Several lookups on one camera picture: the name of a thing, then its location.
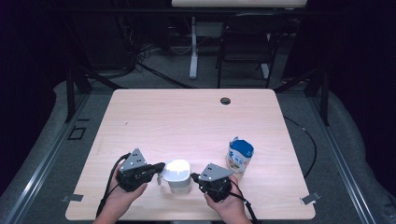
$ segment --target table top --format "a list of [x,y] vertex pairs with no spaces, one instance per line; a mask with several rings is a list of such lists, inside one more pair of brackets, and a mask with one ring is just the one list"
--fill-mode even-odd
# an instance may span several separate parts
[[[228,105],[220,102],[226,97]],[[310,219],[312,204],[276,95],[271,90],[194,89],[115,91],[93,142],[66,217],[93,220],[117,159],[136,147],[154,164],[187,160],[200,174],[210,163],[227,167],[225,156],[236,136],[254,146],[239,187],[258,219]],[[198,185],[172,194],[156,175],[121,220],[219,220]]]
[[306,0],[172,0],[173,7],[305,7]]

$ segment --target electrical cord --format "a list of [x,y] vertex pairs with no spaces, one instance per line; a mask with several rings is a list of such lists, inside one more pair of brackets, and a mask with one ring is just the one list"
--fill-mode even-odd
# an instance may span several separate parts
[[117,78],[117,77],[125,77],[128,74],[132,73],[133,71],[134,71],[134,67],[128,67],[128,68],[123,69],[119,73],[112,74],[112,75],[101,75],[101,74],[99,74],[100,70],[98,70],[97,73],[99,75],[101,75],[101,77],[104,77],[106,79],[113,79],[113,78]]
[[317,144],[315,143],[315,140],[314,140],[314,138],[312,137],[312,135],[311,135],[304,127],[302,127],[302,126],[301,126],[300,124],[298,124],[296,121],[294,121],[294,120],[292,120],[292,119],[290,119],[290,118],[288,118],[288,117],[286,117],[286,116],[283,116],[283,118],[286,119],[286,120],[288,120],[288,121],[290,121],[290,122],[292,122],[292,123],[295,124],[297,127],[301,128],[301,129],[305,132],[305,134],[309,137],[309,139],[311,139],[312,144],[314,145],[314,159],[312,160],[311,165],[310,165],[309,168],[308,168],[308,171],[307,171],[307,172],[305,173],[305,175],[304,175],[304,178],[307,178],[308,175],[311,173],[312,167],[314,167],[314,164],[315,164],[315,162],[317,161],[317,154],[318,154]]
[[253,209],[251,208],[251,203],[247,199],[245,199],[244,194],[242,193],[242,190],[238,187],[238,185],[235,182],[233,182],[232,180],[230,180],[230,181],[236,186],[236,188],[238,189],[238,191],[241,195],[238,195],[238,194],[235,194],[232,192],[225,192],[225,191],[218,190],[218,189],[212,189],[212,188],[206,188],[206,189],[210,189],[210,190],[220,192],[220,193],[229,194],[229,195],[234,196],[235,198],[242,200],[242,202],[244,202],[245,206],[247,207],[248,212],[250,213],[250,216],[252,219],[251,222],[253,224],[260,224],[259,220],[256,218],[256,215],[253,212]]
[[131,153],[129,152],[129,153],[127,153],[127,154],[121,156],[121,157],[116,161],[116,163],[114,164],[113,169],[111,169],[110,176],[108,177],[108,180],[107,180],[107,185],[106,185],[105,194],[103,195],[103,199],[100,201],[100,204],[99,204],[99,206],[98,206],[98,210],[96,211],[96,216],[97,216],[97,217],[101,214],[103,208],[105,207],[106,200],[107,200],[108,196],[114,191],[115,188],[117,188],[117,187],[119,186],[119,185],[116,185],[116,187],[114,187],[111,191],[109,191],[111,179],[113,178],[113,175],[114,175],[114,172],[115,172],[116,169],[117,169],[117,166],[119,165],[120,161],[123,161],[123,160],[128,159],[128,157],[129,157],[130,155],[131,155]]
[[[189,31],[190,31],[190,35],[192,35],[191,28],[190,28],[189,23],[187,22],[186,18],[183,17],[183,20],[184,20],[184,22],[185,22],[187,28],[188,28]],[[171,49],[175,54],[182,55],[182,54],[188,53],[188,52],[191,50],[192,44],[190,44],[190,45],[187,47],[188,49],[185,50],[184,52],[177,52],[177,51],[175,50],[175,48],[176,48],[176,47],[171,47],[170,49]]]
[[[197,43],[197,46],[201,45],[202,43],[204,43],[204,42],[205,42],[206,40],[208,40],[208,39],[210,39],[210,37],[205,37],[203,40],[201,40],[201,42]],[[185,50],[185,51],[183,51],[183,52],[178,52],[178,51],[176,51],[176,49],[181,49],[181,48],[188,48],[188,49]],[[171,49],[175,54],[183,55],[183,54],[188,53],[188,52],[191,50],[191,48],[192,48],[192,45],[189,45],[189,46],[187,46],[187,47],[171,47],[170,49]]]
[[166,76],[166,75],[164,75],[150,67],[147,67],[146,65],[142,64],[141,62],[136,62],[136,63],[139,64],[144,69],[148,70],[150,73],[154,74],[155,76],[162,78],[163,80],[171,83],[172,85],[175,85],[178,88],[181,87],[181,88],[185,88],[185,89],[197,89],[196,87],[176,81],[176,80],[174,80],[174,79],[172,79],[172,78],[170,78],[170,77],[168,77],[168,76]]

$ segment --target black cable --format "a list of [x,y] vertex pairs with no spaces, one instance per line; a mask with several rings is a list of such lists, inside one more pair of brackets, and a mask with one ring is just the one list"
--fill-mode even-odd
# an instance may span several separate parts
[[294,121],[294,120],[292,120],[292,119],[290,119],[290,118],[288,118],[288,117],[286,117],[286,116],[283,116],[283,118],[286,119],[286,120],[288,120],[288,121],[290,121],[290,122],[292,122],[292,123],[295,124],[297,127],[301,128],[301,129],[305,132],[305,134],[309,137],[309,139],[311,139],[312,144],[314,145],[314,159],[312,160],[311,165],[310,165],[309,168],[308,168],[308,171],[307,171],[307,172],[305,173],[305,175],[304,175],[304,178],[306,178],[306,177],[309,175],[309,173],[311,173],[312,167],[314,167],[314,164],[315,164],[315,162],[317,161],[317,154],[318,154],[317,144],[315,143],[315,140],[314,140],[314,138],[312,137],[312,135],[311,135],[309,132],[307,132],[306,129],[305,129],[304,127],[302,127],[302,126],[301,126],[300,124],[298,124],[296,121]]
[[160,78],[164,79],[165,81],[167,81],[167,82],[169,82],[169,83],[171,83],[173,85],[176,85],[178,87],[182,87],[182,88],[185,88],[185,89],[197,89],[196,87],[193,87],[193,86],[181,83],[179,81],[176,81],[176,80],[174,80],[174,79],[172,79],[172,78],[170,78],[170,77],[168,77],[168,76],[166,76],[166,75],[164,75],[164,74],[162,74],[162,73],[160,73],[160,72],[158,72],[158,71],[156,71],[156,70],[154,70],[154,69],[152,69],[150,67],[147,67],[146,65],[142,64],[141,62],[136,62],[136,63],[139,64],[144,69],[148,70],[150,73],[154,74],[155,76],[160,77]]
[[250,216],[251,216],[251,219],[252,219],[252,223],[253,224],[259,224],[260,222],[256,218],[256,215],[254,214],[253,209],[251,208],[251,203],[244,197],[244,194],[242,193],[242,190],[238,187],[238,185],[235,182],[233,182],[231,179],[230,179],[230,181],[236,186],[236,188],[238,189],[238,191],[239,191],[239,193],[241,195],[237,195],[237,194],[232,193],[232,192],[225,192],[225,191],[218,190],[218,189],[212,189],[212,188],[206,188],[206,189],[210,189],[210,190],[213,190],[213,191],[216,191],[216,192],[220,192],[220,193],[229,194],[229,195],[234,196],[235,198],[238,198],[238,199],[242,200],[244,202],[245,206],[247,207],[248,212],[250,213]]
[[112,75],[101,75],[101,77],[105,77],[107,79],[113,79],[113,78],[118,78],[118,77],[125,77],[126,75],[132,73],[134,71],[134,66],[133,67],[127,67],[120,71],[117,74],[112,74]]
[[108,177],[108,180],[107,180],[107,185],[106,185],[105,194],[103,195],[103,199],[100,201],[100,204],[99,204],[99,206],[98,206],[98,210],[96,211],[96,216],[97,216],[97,217],[98,217],[98,216],[100,215],[100,213],[102,212],[103,207],[105,207],[105,204],[106,204],[106,200],[107,200],[107,198],[108,198],[108,195],[110,195],[110,194],[113,192],[113,190],[114,190],[116,187],[119,186],[119,185],[116,185],[116,187],[114,187],[111,191],[108,191],[108,190],[110,189],[111,179],[113,178],[113,175],[114,175],[114,172],[115,172],[116,169],[117,169],[117,166],[119,165],[120,161],[128,159],[128,157],[129,157],[130,155],[131,155],[131,153],[129,152],[129,153],[127,153],[127,154],[121,156],[121,157],[116,161],[116,163],[114,164],[113,169],[111,169],[110,176]]

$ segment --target hand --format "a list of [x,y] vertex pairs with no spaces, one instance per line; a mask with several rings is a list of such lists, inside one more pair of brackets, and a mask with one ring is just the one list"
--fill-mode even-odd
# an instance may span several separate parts
[[[238,180],[233,176],[229,176],[230,179],[238,184]],[[231,192],[237,195],[241,195],[236,185],[231,183]],[[245,214],[245,206],[242,200],[229,195],[224,201],[220,203],[213,202],[209,195],[204,194],[207,205],[215,210],[221,219],[227,224],[251,224],[247,215]]]
[[[114,189],[114,187],[118,185],[116,175],[119,169],[120,165],[113,174],[109,190]],[[122,217],[126,211],[128,211],[131,203],[143,194],[147,186],[148,184],[144,183],[138,189],[132,192],[127,192],[120,187],[116,187],[113,192],[108,195],[102,213],[93,223],[116,223],[117,220],[119,220],[119,218]]]

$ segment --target cup lid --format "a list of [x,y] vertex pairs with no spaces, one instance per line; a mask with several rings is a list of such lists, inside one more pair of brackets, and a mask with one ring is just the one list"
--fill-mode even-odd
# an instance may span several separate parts
[[187,180],[190,174],[190,164],[185,160],[167,161],[162,172],[163,179],[168,182]]
[[239,151],[246,158],[253,156],[253,146],[245,140],[238,139],[237,136],[230,142],[230,148]]

